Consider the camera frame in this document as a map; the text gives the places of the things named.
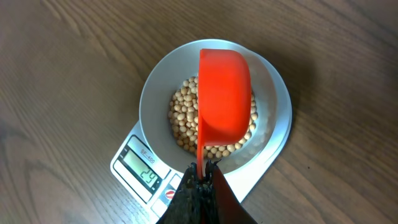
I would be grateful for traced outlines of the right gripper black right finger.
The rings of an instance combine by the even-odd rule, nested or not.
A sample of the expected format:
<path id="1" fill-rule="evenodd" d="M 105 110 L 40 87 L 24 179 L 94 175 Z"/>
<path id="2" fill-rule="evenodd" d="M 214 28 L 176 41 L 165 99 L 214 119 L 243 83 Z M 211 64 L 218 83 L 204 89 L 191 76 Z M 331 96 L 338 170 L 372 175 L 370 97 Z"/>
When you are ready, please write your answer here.
<path id="1" fill-rule="evenodd" d="M 203 222 L 219 224 L 257 224 L 243 208 L 222 171 L 218 161 L 207 161 L 205 174 L 210 181 L 210 198 L 203 204 Z"/>

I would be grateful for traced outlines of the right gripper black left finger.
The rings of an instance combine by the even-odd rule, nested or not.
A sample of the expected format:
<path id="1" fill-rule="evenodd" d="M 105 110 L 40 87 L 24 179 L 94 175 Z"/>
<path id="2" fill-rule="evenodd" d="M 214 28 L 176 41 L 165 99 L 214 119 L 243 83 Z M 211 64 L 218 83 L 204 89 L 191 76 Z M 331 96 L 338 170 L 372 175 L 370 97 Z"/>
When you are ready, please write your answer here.
<path id="1" fill-rule="evenodd" d="M 192 162 L 184 172 L 172 201 L 157 224 L 200 224 L 202 182 L 197 174 L 197 165 Z"/>

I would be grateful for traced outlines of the red plastic measuring scoop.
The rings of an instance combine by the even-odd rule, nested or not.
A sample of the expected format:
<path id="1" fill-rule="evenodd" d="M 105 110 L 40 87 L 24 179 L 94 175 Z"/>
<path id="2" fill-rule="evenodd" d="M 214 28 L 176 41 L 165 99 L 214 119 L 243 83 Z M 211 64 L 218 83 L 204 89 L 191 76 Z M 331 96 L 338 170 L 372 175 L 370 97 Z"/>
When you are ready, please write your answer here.
<path id="1" fill-rule="evenodd" d="M 238 142 L 251 112 L 251 76 L 236 51 L 201 49 L 198 69 L 197 175 L 203 178 L 203 150 Z"/>

